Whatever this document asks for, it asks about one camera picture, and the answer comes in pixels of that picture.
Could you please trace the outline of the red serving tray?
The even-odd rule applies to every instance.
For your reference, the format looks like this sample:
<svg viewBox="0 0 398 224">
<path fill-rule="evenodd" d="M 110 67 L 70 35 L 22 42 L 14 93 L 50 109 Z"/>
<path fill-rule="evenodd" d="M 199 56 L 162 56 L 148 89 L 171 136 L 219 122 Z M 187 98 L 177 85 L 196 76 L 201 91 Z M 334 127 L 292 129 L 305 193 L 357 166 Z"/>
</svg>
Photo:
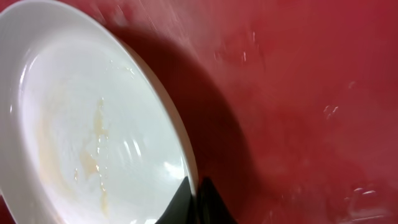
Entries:
<svg viewBox="0 0 398 224">
<path fill-rule="evenodd" d="M 71 1 L 157 74 L 238 223 L 397 222 L 397 2 Z"/>
</svg>

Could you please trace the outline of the white plate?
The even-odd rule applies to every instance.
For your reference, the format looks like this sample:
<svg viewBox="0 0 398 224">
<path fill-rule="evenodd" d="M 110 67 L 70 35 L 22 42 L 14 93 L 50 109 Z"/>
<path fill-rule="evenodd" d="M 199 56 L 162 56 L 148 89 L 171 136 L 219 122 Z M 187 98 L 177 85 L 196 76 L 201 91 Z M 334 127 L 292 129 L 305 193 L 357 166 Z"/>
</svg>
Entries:
<svg viewBox="0 0 398 224">
<path fill-rule="evenodd" d="M 133 49 L 62 2 L 1 12 L 1 195 L 16 223 L 156 223 L 197 184 L 179 113 Z"/>
</svg>

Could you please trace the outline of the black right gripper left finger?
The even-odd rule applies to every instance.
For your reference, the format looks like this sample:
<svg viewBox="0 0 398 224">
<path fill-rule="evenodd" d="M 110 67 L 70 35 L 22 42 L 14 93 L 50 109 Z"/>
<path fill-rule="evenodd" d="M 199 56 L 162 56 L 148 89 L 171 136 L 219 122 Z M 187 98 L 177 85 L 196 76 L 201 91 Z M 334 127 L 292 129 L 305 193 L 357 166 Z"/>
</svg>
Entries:
<svg viewBox="0 0 398 224">
<path fill-rule="evenodd" d="M 196 224 L 195 206 L 188 177 L 182 180 L 165 212 L 155 224 Z"/>
</svg>

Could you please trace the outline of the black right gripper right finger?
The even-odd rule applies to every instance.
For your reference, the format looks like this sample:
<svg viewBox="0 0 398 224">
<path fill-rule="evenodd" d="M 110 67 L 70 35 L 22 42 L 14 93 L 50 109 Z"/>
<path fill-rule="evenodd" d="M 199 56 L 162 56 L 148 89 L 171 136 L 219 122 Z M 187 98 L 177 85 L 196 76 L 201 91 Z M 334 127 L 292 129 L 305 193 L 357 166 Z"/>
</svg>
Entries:
<svg viewBox="0 0 398 224">
<path fill-rule="evenodd" d="M 208 177 L 202 180 L 199 187 L 197 212 L 201 224 L 237 224 Z"/>
</svg>

